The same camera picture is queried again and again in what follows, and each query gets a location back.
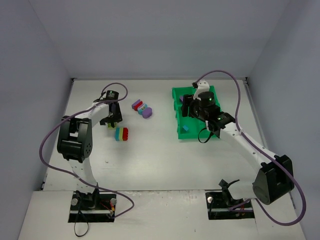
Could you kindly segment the lime green small lego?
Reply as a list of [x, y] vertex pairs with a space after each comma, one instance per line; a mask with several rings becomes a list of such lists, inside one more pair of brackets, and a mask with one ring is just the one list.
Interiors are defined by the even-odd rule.
[[109, 128], [109, 129], [115, 129], [116, 128], [116, 123], [109, 123], [108, 125], [107, 125], [107, 127]]

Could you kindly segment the small teal lego cube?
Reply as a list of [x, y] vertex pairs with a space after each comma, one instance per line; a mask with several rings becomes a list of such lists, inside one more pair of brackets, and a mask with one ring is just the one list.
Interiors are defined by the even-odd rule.
[[188, 132], [188, 131], [189, 131], [189, 128], [188, 128], [186, 125], [184, 125], [182, 128], [183, 128], [183, 130], [184, 130], [185, 132]]

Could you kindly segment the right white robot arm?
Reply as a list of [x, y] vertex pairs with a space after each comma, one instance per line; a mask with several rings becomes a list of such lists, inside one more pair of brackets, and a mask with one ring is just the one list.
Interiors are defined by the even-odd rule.
[[244, 137], [235, 118], [221, 111], [214, 100], [214, 93], [205, 91], [194, 98], [192, 94], [183, 96], [181, 106], [183, 117], [196, 118], [205, 123], [210, 136], [216, 136], [236, 150], [254, 170], [255, 177], [241, 183], [238, 179], [228, 183], [221, 181], [219, 186], [232, 205], [234, 202], [256, 198], [270, 205], [294, 189], [288, 174], [293, 174], [293, 164], [286, 156], [278, 156], [265, 149], [254, 139]]

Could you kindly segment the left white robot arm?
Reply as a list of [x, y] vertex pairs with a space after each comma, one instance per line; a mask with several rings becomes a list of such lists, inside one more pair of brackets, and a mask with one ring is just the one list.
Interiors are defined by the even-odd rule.
[[57, 151], [68, 161], [72, 172], [84, 182], [77, 183], [78, 198], [92, 202], [99, 197], [98, 182], [93, 176], [90, 154], [93, 150], [93, 127], [97, 124], [115, 128], [122, 113], [119, 93], [108, 90], [92, 104], [94, 109], [63, 123], [59, 129]]

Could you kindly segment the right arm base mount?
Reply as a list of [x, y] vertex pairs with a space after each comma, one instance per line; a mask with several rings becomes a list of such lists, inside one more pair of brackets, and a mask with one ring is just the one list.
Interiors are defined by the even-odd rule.
[[234, 200], [220, 191], [205, 193], [207, 216], [209, 220], [243, 220], [254, 219], [251, 201]]

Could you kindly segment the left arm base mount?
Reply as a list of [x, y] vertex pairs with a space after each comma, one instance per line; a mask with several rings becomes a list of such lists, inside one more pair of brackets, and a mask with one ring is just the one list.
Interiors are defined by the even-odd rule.
[[69, 208], [69, 223], [113, 223], [117, 195], [100, 192], [99, 195], [84, 195], [78, 191], [72, 193]]

